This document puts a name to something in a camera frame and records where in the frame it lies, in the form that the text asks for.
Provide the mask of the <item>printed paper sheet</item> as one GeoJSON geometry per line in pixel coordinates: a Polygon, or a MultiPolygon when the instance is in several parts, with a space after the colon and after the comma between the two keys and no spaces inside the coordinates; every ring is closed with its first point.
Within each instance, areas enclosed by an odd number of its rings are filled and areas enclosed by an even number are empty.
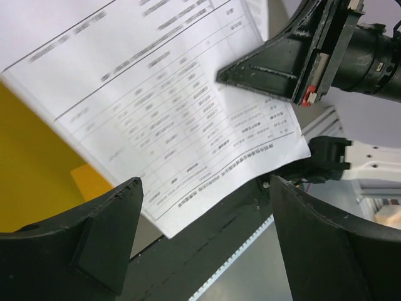
{"type": "Polygon", "coordinates": [[[269,38],[269,6],[267,0],[241,1],[246,16],[251,24],[252,32],[259,41],[266,42],[269,38]]]}
{"type": "Polygon", "coordinates": [[[168,238],[310,155],[290,104],[216,81],[261,43],[244,1],[1,2],[1,79],[168,238]]]}

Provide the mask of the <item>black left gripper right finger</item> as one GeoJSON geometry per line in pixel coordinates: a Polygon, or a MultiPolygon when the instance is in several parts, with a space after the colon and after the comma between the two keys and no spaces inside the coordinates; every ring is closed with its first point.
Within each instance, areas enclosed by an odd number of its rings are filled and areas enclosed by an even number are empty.
{"type": "Polygon", "coordinates": [[[271,179],[270,195],[293,300],[400,300],[400,230],[279,176],[271,179]]]}

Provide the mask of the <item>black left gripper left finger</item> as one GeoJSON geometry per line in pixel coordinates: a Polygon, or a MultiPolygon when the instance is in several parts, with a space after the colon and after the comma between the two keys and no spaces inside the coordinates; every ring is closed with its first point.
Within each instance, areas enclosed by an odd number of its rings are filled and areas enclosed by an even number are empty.
{"type": "Polygon", "coordinates": [[[131,178],[56,216],[1,234],[2,300],[115,300],[143,201],[131,178]]]}

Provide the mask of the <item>yellow plastic folder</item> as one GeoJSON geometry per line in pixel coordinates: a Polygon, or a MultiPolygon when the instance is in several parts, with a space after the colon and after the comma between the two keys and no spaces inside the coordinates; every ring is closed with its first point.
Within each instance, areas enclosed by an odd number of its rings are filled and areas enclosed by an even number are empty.
{"type": "Polygon", "coordinates": [[[50,218],[112,189],[1,86],[1,232],[50,218]]]}

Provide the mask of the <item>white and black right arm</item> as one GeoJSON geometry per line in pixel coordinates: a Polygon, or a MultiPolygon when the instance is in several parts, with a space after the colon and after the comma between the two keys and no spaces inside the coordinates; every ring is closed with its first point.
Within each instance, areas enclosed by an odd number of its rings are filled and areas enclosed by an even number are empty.
{"type": "MultiPolygon", "coordinates": [[[[400,31],[360,24],[362,1],[302,1],[286,27],[217,72],[219,83],[308,107],[331,87],[400,101],[400,31]]],[[[295,182],[400,181],[400,152],[328,136],[310,140],[311,157],[277,170],[295,182]]]]}

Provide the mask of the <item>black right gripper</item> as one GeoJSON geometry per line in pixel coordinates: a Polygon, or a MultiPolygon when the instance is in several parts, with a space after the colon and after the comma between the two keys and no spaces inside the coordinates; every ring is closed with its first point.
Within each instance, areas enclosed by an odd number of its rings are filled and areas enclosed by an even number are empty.
{"type": "Polygon", "coordinates": [[[400,24],[363,24],[363,1],[302,1],[273,38],[217,72],[219,83],[309,106],[330,87],[400,101],[400,24]]]}

